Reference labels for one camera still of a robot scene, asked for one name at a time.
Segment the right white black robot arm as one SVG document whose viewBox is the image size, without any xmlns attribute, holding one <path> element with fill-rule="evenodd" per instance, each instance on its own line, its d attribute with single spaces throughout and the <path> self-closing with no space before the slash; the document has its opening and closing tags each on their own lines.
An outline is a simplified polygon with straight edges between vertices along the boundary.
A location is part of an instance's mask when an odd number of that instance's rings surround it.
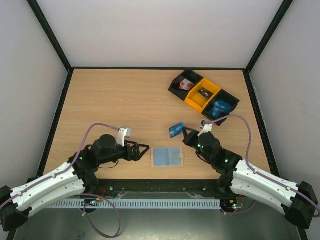
<svg viewBox="0 0 320 240">
<path fill-rule="evenodd" d="M 220 174 L 218 191 L 224 196 L 234 193 L 263 203 L 283 214 L 291 224 L 308 230 L 320 212 L 313 187 L 305 181 L 295 183 L 268 173 L 223 148 L 211 127 L 207 124 L 202 131 L 184 127 L 183 143 Z"/>
</svg>

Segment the blue credit card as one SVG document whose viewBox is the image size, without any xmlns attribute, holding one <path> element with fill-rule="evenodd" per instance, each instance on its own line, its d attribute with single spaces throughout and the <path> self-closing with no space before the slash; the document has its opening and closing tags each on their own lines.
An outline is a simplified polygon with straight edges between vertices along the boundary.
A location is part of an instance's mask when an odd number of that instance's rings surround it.
<svg viewBox="0 0 320 240">
<path fill-rule="evenodd" d="M 179 122 L 179 123 L 173 125 L 172 127 L 170 127 L 169 128 L 169 136 L 170 136 L 170 138 L 172 139 L 172 138 L 182 134 L 184 126 L 185 126 L 184 122 L 182 121 L 182 122 Z"/>
<path fill-rule="evenodd" d="M 218 99 L 217 101 L 215 101 L 213 105 L 217 108 L 221 108 L 226 113 L 231 112 L 231 109 L 232 109 L 232 106 L 230 104 L 228 104 L 227 102 L 221 99 Z"/>
</svg>

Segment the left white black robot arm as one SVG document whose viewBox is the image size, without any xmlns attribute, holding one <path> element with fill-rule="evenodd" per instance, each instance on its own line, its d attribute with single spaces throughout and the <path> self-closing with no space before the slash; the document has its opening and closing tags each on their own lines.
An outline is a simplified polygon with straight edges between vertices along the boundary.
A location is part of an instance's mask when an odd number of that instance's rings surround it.
<svg viewBox="0 0 320 240">
<path fill-rule="evenodd" d="M 101 165 L 119 160 L 137 162 L 149 149 L 149 145 L 129 140 L 117 143 L 113 136 L 105 134 L 46 175 L 19 187 L 1 187 L 3 231 L 21 227 L 30 217 L 60 200 L 93 193 L 99 183 L 95 173 Z"/>
</svg>

